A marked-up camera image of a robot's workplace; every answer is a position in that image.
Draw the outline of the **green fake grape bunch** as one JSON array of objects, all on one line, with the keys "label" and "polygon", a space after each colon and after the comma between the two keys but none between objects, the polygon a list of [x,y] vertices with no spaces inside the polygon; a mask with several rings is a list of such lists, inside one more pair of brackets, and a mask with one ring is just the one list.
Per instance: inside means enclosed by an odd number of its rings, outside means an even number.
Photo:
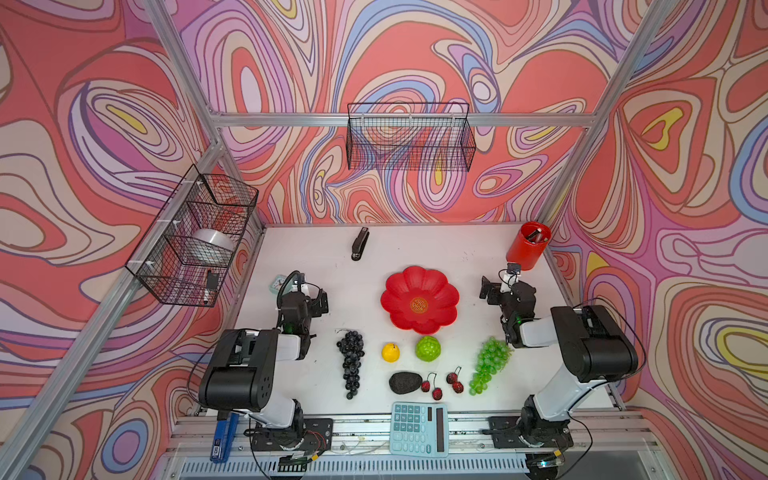
[{"label": "green fake grape bunch", "polygon": [[512,354],[510,345],[503,340],[489,338],[476,357],[474,373],[469,382],[471,395],[485,392],[494,376],[504,370]]}]

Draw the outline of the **red flower-shaped fruit bowl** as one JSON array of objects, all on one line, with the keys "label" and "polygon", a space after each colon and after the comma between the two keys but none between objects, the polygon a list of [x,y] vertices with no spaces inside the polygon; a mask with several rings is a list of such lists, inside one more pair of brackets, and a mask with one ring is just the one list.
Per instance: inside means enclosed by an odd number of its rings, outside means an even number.
[{"label": "red flower-shaped fruit bowl", "polygon": [[433,335],[458,318],[460,294],[439,270],[409,266],[392,274],[380,297],[392,324],[401,330]]}]

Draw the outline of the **dark fake avocado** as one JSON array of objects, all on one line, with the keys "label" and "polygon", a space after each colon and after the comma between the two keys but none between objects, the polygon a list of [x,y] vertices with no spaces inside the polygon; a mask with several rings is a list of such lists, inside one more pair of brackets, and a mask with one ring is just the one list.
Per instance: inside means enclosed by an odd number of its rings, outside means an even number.
[{"label": "dark fake avocado", "polygon": [[423,377],[416,372],[400,371],[392,374],[388,384],[396,395],[406,395],[421,389]]}]

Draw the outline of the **teal desk calculator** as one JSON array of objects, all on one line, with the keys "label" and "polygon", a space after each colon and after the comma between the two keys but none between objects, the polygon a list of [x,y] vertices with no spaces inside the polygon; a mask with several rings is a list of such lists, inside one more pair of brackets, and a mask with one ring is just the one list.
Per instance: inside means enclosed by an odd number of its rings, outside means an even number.
[{"label": "teal desk calculator", "polygon": [[449,455],[448,409],[442,403],[395,402],[390,417],[389,451],[418,458]]}]

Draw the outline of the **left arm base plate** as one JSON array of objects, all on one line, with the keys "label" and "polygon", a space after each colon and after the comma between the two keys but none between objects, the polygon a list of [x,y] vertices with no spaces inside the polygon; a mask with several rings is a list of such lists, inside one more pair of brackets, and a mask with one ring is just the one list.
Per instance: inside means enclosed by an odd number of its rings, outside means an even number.
[{"label": "left arm base plate", "polygon": [[257,452],[315,453],[332,447],[334,421],[329,417],[295,421],[286,429],[256,427],[250,443]]}]

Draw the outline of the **black fake grape bunch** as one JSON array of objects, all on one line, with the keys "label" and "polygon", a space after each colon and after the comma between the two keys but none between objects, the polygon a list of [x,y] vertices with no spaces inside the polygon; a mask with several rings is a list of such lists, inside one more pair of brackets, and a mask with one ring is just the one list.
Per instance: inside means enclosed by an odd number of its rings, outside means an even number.
[{"label": "black fake grape bunch", "polygon": [[336,347],[342,355],[342,378],[347,400],[354,399],[360,390],[360,370],[365,356],[364,339],[357,330],[346,330],[336,342]]}]

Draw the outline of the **yellow fake lemon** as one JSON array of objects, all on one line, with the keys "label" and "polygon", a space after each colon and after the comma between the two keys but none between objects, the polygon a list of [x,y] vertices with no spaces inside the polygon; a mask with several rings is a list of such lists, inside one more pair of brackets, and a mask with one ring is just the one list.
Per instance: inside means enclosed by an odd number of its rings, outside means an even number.
[{"label": "yellow fake lemon", "polygon": [[396,343],[387,343],[381,350],[381,358],[388,363],[397,362],[400,356],[400,348]]}]

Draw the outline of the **black stapler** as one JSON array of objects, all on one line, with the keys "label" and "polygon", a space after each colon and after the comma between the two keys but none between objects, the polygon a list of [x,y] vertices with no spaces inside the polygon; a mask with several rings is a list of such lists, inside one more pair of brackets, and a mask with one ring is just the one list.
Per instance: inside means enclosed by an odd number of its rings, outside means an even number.
[{"label": "black stapler", "polygon": [[351,259],[353,261],[359,261],[362,259],[369,235],[370,231],[368,227],[362,227],[358,232],[358,235],[355,238],[351,249]]}]

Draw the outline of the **red cherry pair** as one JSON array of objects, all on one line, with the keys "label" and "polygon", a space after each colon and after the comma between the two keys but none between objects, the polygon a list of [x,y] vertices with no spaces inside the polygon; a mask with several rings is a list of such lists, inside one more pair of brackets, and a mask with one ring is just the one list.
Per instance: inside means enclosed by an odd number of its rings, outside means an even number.
[{"label": "red cherry pair", "polygon": [[440,401],[443,398],[443,391],[437,386],[437,374],[429,373],[421,382],[420,390],[423,393],[429,393],[434,401]]},{"label": "red cherry pair", "polygon": [[464,392],[464,385],[460,381],[461,370],[462,368],[458,366],[452,372],[449,372],[445,378],[446,383],[452,388],[452,390],[456,394],[461,394]]}]

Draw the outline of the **right red cherry pair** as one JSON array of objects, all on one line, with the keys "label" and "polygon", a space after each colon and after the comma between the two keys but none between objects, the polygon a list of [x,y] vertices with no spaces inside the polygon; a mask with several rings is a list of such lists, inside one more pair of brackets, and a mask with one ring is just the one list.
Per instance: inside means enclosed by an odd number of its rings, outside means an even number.
[{"label": "right red cherry pair", "polygon": [[460,381],[461,370],[462,368],[458,366],[452,372],[449,372],[445,378],[446,383],[452,388],[452,390],[456,394],[461,394],[464,392],[464,385]]}]

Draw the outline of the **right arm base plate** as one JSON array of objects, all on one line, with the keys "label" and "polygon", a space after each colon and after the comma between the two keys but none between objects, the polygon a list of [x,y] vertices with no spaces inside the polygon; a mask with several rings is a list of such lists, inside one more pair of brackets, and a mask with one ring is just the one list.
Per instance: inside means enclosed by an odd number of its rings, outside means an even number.
[{"label": "right arm base plate", "polygon": [[488,418],[488,427],[480,433],[490,436],[496,449],[567,450],[574,445],[568,421],[492,416]]}]

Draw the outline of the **white tape roll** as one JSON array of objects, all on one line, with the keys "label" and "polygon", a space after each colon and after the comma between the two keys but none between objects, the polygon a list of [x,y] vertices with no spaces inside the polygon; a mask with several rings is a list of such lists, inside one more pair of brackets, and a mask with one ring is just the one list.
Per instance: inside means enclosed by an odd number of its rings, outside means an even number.
[{"label": "white tape roll", "polygon": [[217,248],[221,248],[227,251],[235,250],[235,243],[232,238],[229,235],[216,229],[201,228],[196,230],[192,234],[192,237],[196,240],[213,245]]}]

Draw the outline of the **bumpy green fake fruit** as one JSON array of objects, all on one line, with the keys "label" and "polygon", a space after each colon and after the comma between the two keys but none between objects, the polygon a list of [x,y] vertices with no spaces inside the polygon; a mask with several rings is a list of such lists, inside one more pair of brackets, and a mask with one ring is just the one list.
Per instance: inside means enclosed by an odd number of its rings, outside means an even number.
[{"label": "bumpy green fake fruit", "polygon": [[433,336],[423,336],[416,344],[415,354],[423,362],[432,362],[439,358],[442,348],[439,340]]}]

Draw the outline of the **left red cherry pair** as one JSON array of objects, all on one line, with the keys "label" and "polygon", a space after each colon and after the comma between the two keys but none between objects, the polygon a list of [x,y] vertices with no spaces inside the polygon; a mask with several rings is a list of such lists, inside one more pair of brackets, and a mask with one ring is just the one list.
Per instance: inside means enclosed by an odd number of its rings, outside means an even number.
[{"label": "left red cherry pair", "polygon": [[423,393],[429,393],[434,401],[440,401],[443,398],[443,391],[437,386],[437,374],[429,373],[421,382],[420,390]]}]

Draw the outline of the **small teal square object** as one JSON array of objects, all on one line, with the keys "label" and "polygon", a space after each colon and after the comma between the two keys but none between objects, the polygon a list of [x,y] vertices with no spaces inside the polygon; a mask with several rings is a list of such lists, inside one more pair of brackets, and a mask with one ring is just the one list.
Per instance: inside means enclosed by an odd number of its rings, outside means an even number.
[{"label": "small teal square object", "polygon": [[283,286],[287,277],[285,275],[277,275],[269,286],[269,290],[276,296],[281,296],[284,291]]}]

